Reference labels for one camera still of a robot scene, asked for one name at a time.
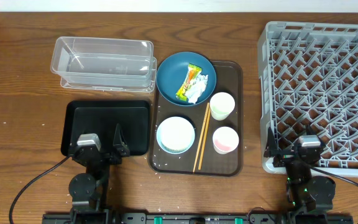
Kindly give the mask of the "blue plate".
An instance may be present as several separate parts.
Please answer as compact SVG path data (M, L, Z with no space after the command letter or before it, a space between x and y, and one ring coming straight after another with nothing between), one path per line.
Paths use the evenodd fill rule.
M188 65L201 68L201 74L208 76L205 91L196 103L179 100L175 95L188 72ZM195 106L201 104L213 93L217 82L216 71L212 63L204 56L194 52L179 52L167 57L159 66L156 76L156 85L160 94L169 102L179 106Z

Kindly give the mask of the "grey dishwasher rack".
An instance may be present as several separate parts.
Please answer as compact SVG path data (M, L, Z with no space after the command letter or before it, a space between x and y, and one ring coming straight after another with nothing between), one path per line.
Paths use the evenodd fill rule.
M306 128L325 148L319 169L358 177L358 25L272 21L257 44L261 144L289 149Z

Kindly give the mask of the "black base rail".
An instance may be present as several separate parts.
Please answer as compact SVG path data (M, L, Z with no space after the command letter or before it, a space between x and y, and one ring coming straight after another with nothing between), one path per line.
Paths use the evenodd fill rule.
M116 224L268 224L288 223L285 217L251 213L250 215L146 215L144 213L124 214L45 214L43 224L64 223L116 223Z

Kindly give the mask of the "white cup pink inside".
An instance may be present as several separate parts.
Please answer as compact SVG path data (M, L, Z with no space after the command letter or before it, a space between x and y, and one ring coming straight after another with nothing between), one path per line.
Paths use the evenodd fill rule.
M239 135L227 126L215 130L213 133L213 147L218 154L227 154L234 151L239 145Z

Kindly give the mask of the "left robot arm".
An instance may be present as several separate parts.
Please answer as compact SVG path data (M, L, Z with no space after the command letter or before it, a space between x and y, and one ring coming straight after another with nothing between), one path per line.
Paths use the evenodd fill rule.
M69 157L86 167L86 172L72 178L69 193L72 197L69 223L120 223L121 216L106 205L110 167L130 156L122 127L116 125L112 142L102 146L96 133L82 134Z

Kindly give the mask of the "brown serving tray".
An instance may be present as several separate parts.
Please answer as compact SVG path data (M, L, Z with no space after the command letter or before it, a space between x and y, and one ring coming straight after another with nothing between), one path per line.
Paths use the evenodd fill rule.
M172 174L196 174L216 175L232 177L239 173L243 164L243 97L242 97L242 69L236 62L213 60L211 62L217 75L215 93L226 92L234 97L235 107L233 112L224 120L209 120L208 135L201 167L194 165L200 131L206 111L207 102L204 101L196 106L178 106L167 101L159 92L155 94L154 101L154 124L152 142L149 147L150 167L162 173ZM158 144L156 138L157 128L162 121L172 116L180 116L187 119L195 129L195 141L193 145L181 154L165 152ZM219 154L213 147L213 133L220 127L228 126L239 135L238 147L227 154Z

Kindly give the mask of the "yellow green snack wrapper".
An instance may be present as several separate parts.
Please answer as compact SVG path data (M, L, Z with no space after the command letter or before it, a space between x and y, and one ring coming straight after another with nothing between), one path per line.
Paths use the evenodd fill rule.
M202 72L202 68L193 64L188 64L188 71L185 80L181 87L176 92L175 96L178 100L186 101L188 99L185 93L191 88L196 77Z

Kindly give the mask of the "wooden chopstick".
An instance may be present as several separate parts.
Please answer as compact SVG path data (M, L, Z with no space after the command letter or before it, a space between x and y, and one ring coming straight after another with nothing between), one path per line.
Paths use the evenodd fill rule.
M199 137L198 146L197 146L197 150L196 150L195 162L194 162L194 165L193 165L193 173L195 172L197 161L198 161L198 156L199 156L199 153L200 153L200 147L201 147L201 143L202 143L202 139L203 139L204 128L206 126L206 120L207 120L207 117L208 117L208 111L209 111L209 103L207 103L207 105L206 105L206 111L205 111L205 114L204 114L204 119L203 119L201 131L200 131L200 137Z
M207 109L206 109L206 117L203 123L203 135L202 135L202 142L201 142L201 152L200 152L200 160L198 163L198 169L201 170L202 162L203 162L203 156L204 156L204 148L206 144L206 137L208 135L208 127L209 127L209 120L210 120L210 104L207 103Z

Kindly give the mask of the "clear plastic waste bin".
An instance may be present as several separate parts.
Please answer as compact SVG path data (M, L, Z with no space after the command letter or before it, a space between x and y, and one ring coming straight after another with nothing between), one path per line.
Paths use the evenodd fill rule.
M151 93L157 59L148 40L59 37L50 70L64 88Z

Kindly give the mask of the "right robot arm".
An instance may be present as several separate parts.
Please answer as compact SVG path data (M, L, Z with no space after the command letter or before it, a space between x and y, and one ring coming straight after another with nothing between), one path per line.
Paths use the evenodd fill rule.
M327 223L327 211L333 208L336 184L329 177L312 176L313 165L320 159L325 143L306 129L288 149L279 149L271 128L267 132L264 157L287 173L287 200L293 205L275 223Z

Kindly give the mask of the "black plastic tray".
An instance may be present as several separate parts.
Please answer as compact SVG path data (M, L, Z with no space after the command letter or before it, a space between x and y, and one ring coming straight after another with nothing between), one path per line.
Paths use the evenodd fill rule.
M66 156L82 134L97 134L102 149L113 147L120 125L131 156L149 149L150 104L145 100L75 100L67 105L61 153Z

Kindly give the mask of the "light blue rice bowl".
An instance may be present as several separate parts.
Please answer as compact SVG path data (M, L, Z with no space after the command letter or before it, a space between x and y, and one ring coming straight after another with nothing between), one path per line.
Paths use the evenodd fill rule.
M156 140L162 150L181 154L189 150L195 141L195 128L185 118L172 116L163 120L157 128Z

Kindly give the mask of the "white tissue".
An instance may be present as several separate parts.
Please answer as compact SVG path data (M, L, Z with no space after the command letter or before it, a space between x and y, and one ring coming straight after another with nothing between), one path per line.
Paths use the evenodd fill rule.
M205 91L207 84L208 75L198 75L193 81L191 81L189 89L185 92L187 102L195 104L198 101L198 98Z

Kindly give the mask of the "white cup green inside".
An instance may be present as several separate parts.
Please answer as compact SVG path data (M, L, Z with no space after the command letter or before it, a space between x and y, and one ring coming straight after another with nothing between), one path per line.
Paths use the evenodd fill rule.
M236 103L230 94L219 92L212 96L209 105L211 116L217 121L222 121L231 114Z

